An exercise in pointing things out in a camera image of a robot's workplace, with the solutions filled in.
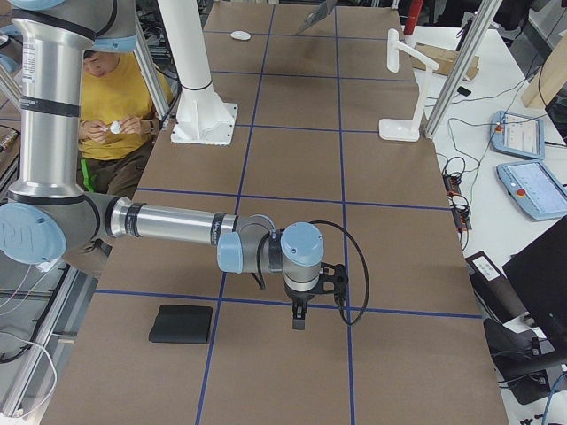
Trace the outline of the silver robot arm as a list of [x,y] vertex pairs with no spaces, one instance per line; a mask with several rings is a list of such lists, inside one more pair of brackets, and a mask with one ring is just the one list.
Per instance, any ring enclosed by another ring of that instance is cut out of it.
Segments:
[[23,36],[19,179],[1,208],[1,249],[36,265],[108,236],[212,245],[229,273],[279,274],[292,302],[292,326],[305,327],[307,303],[322,292],[323,238],[299,222],[135,203],[89,193],[76,179],[83,54],[137,46],[131,1],[15,1]]

